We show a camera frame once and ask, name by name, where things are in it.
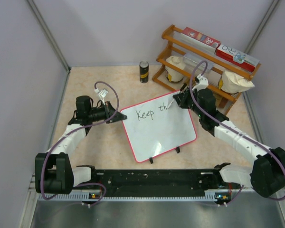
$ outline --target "gray wall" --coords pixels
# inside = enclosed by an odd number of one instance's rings
[[[0,1],[0,228],[22,213],[66,72],[24,0]]]
[[[285,150],[285,0],[261,34],[251,55],[262,66],[249,91],[254,111],[268,145]]]
[[[35,0],[68,64],[150,63],[162,32],[189,26],[244,50],[270,0]]]

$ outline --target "black beverage can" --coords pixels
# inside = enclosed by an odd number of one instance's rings
[[[142,83],[146,83],[149,80],[149,63],[147,61],[139,63],[139,79]]]

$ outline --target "gray floor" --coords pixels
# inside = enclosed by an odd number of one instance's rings
[[[102,202],[88,209],[71,202],[39,201],[33,228],[283,228],[279,205],[255,193],[242,193],[227,208],[193,202]]]

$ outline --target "red box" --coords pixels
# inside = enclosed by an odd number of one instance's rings
[[[215,53],[216,49],[220,46],[220,41],[208,37],[198,31],[195,31],[189,27],[186,27],[182,33],[181,38],[185,41],[201,47],[202,49],[205,49],[211,53]]]
[[[244,52],[238,51],[223,44],[219,46],[215,55],[249,72],[253,72],[260,62],[258,59],[247,55]]]

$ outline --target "wooden tabletop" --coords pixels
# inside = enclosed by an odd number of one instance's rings
[[[150,66],[149,82],[139,81],[138,66],[95,66],[72,68],[65,97],[57,123],[54,142],[63,134],[67,123],[76,109],[76,97],[88,95],[97,102],[94,92],[96,81],[105,81],[118,93],[119,109],[163,95],[169,91],[151,80],[151,76],[160,68]],[[116,107],[114,93],[109,91],[106,101]],[[230,162],[236,165],[249,166],[244,157],[227,143],[213,137],[202,129],[198,117],[191,112],[197,132],[196,141],[180,148],[180,153],[167,152],[148,161],[137,163],[132,154],[122,122],[101,124],[92,127],[89,134],[71,154],[72,167],[93,165],[96,169],[196,169],[213,168],[217,164]],[[252,127],[242,97],[228,113],[230,120],[242,131],[253,137]]]

